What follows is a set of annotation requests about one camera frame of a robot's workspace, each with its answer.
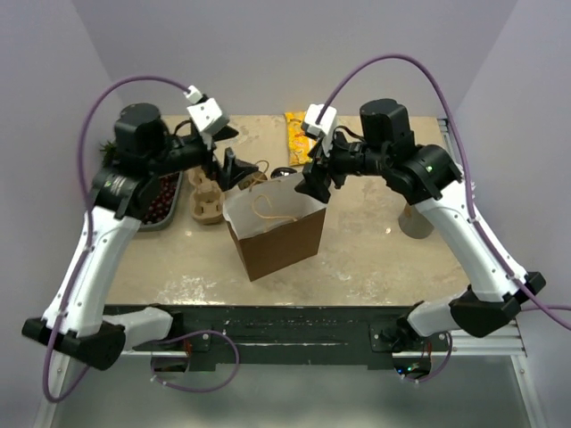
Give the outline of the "dark coffee cup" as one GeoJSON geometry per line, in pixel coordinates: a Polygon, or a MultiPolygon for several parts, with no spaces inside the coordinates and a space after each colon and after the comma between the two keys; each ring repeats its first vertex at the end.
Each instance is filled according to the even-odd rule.
{"type": "Polygon", "coordinates": [[[281,177],[287,177],[296,174],[297,170],[290,167],[278,167],[272,170],[270,177],[272,179],[277,179],[281,177]]]}
{"type": "Polygon", "coordinates": [[[238,188],[241,191],[247,190],[247,189],[251,189],[252,187],[259,185],[261,183],[264,183],[268,180],[268,177],[266,176],[265,173],[261,172],[261,171],[255,171],[254,173],[248,175],[247,177],[245,177],[244,179],[242,179],[239,183],[238,183],[238,188]]]}

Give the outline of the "brown paper bag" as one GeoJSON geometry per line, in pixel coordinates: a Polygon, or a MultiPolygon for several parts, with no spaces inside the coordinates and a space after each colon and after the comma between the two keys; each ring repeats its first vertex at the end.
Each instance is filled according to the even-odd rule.
{"type": "Polygon", "coordinates": [[[256,281],[319,251],[326,204],[295,187],[297,172],[260,182],[229,196],[222,214],[251,281],[256,281]]]}

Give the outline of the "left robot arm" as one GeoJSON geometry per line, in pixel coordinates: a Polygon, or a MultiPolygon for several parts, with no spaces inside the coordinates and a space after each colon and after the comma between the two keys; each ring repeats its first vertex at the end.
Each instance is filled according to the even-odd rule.
{"type": "Polygon", "coordinates": [[[103,310],[120,259],[159,195],[162,177],[200,167],[229,190],[257,169],[231,149],[217,160],[216,143],[237,132],[215,99],[187,111],[188,136],[171,133],[150,103],[120,113],[111,159],[92,181],[83,230],[62,285],[41,317],[24,322],[23,336],[101,371],[140,344],[156,341],[174,350],[183,343],[181,316],[160,306],[117,317],[103,310]]]}

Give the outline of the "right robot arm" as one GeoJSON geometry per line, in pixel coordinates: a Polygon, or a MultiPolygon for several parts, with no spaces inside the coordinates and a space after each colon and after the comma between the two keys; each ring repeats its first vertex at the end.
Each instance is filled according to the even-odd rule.
{"type": "Polygon", "coordinates": [[[350,142],[335,108],[309,106],[302,131],[316,144],[296,192],[327,203],[329,188],[341,188],[348,176],[382,177],[438,231],[469,280],[464,292],[416,304],[382,339],[418,350],[434,333],[462,330],[483,338],[514,320],[546,281],[500,254],[499,240],[468,206],[472,199],[457,163],[439,145],[416,143],[408,111],[394,99],[363,104],[360,124],[363,136],[350,142]]]}

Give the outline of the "yellow snack bag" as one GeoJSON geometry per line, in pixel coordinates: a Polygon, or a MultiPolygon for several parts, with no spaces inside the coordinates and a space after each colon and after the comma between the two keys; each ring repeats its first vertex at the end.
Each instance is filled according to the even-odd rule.
{"type": "Polygon", "coordinates": [[[285,123],[287,133],[288,165],[290,167],[302,166],[310,162],[309,152],[314,141],[308,138],[302,130],[302,121],[305,117],[303,111],[286,112],[285,123]]]}

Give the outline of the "cardboard cup carrier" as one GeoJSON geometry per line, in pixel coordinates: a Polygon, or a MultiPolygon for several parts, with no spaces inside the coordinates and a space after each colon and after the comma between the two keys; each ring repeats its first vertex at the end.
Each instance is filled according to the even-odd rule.
{"type": "Polygon", "coordinates": [[[216,225],[223,219],[222,208],[225,195],[216,181],[206,177],[201,168],[187,172],[192,187],[190,212],[192,218],[204,226],[216,225]]]}

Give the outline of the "purple grapes bunch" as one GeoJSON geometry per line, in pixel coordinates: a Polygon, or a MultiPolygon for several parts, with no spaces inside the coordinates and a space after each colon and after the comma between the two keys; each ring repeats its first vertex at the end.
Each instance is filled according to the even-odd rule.
{"type": "Polygon", "coordinates": [[[160,223],[170,213],[175,192],[178,190],[178,179],[179,174],[170,174],[160,178],[161,191],[152,201],[142,220],[144,226],[160,223]]]}

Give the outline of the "black fruit tray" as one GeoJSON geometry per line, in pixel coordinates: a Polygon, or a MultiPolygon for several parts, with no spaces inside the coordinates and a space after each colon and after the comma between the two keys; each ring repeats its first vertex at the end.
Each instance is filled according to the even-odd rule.
{"type": "Polygon", "coordinates": [[[168,227],[170,225],[170,223],[172,222],[173,218],[174,218],[174,213],[178,204],[178,198],[180,196],[180,190],[182,187],[182,182],[183,182],[183,177],[184,177],[184,173],[183,172],[178,172],[178,173],[173,173],[173,174],[179,174],[179,179],[178,179],[178,190],[175,192],[175,196],[174,196],[174,201],[173,201],[173,205],[172,208],[170,209],[170,213],[167,215],[167,217],[161,221],[160,223],[157,223],[155,225],[147,225],[144,226],[143,222],[141,223],[141,226],[139,227],[139,231],[140,232],[157,232],[157,231],[161,231],[163,229],[165,229],[166,227],[168,227]]]}

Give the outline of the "grey straw holder cup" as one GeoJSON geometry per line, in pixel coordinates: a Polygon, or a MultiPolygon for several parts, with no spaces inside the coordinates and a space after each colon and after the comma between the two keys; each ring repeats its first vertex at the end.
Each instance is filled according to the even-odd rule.
{"type": "Polygon", "coordinates": [[[426,239],[434,231],[434,226],[414,207],[405,204],[398,217],[400,230],[412,239],[426,239]]]}

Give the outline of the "orange toy pineapple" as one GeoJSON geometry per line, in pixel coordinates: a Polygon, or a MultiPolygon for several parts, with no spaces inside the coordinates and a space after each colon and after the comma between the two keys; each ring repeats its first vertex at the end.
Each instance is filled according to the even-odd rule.
{"type": "Polygon", "coordinates": [[[112,165],[117,155],[116,142],[107,140],[104,144],[100,144],[99,152],[102,155],[102,166],[108,167],[112,165]]]}

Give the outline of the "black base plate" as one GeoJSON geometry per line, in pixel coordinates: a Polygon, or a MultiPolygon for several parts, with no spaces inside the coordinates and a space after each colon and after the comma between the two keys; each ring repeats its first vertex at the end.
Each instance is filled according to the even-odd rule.
{"type": "Polygon", "coordinates": [[[391,346],[383,334],[406,307],[293,307],[169,305],[175,316],[170,343],[146,342],[136,351],[182,355],[179,338],[195,333],[190,368],[211,371],[217,364],[281,366],[364,366],[391,370],[405,352],[421,344],[391,346]]]}

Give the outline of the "aluminium frame rail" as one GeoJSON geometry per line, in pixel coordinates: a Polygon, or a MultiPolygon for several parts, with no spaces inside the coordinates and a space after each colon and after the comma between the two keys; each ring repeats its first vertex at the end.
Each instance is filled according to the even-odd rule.
{"type": "MultiPolygon", "coordinates": [[[[134,345],[130,342],[116,347],[113,346],[109,349],[104,348],[102,345],[96,345],[93,350],[87,350],[87,356],[93,358],[97,351],[103,353],[105,361],[117,358],[120,355],[127,355],[134,352],[153,352],[159,354],[172,353],[176,346],[181,347],[181,352],[186,353],[187,349],[192,352],[206,352],[213,350],[216,343],[221,344],[235,344],[238,347],[251,347],[261,348],[267,350],[271,347],[289,347],[289,348],[340,348],[348,347],[350,342],[355,340],[357,335],[351,333],[347,339],[329,338],[317,340],[278,340],[270,339],[268,341],[239,341],[228,337],[228,332],[223,330],[221,332],[215,331],[199,331],[193,334],[187,334],[182,338],[163,339],[157,342],[139,343],[134,345]]],[[[439,333],[429,338],[424,338],[416,344],[406,345],[403,348],[398,348],[387,342],[381,341],[380,330],[371,327],[368,335],[364,338],[365,348],[373,352],[393,353],[397,356],[412,356],[423,354],[425,356],[442,355],[446,352],[459,355],[519,355],[525,352],[525,346],[519,334],[519,329],[516,325],[508,325],[502,327],[499,331],[492,333],[484,338],[476,338],[468,335],[465,332],[455,331],[452,333],[439,333]]]]}

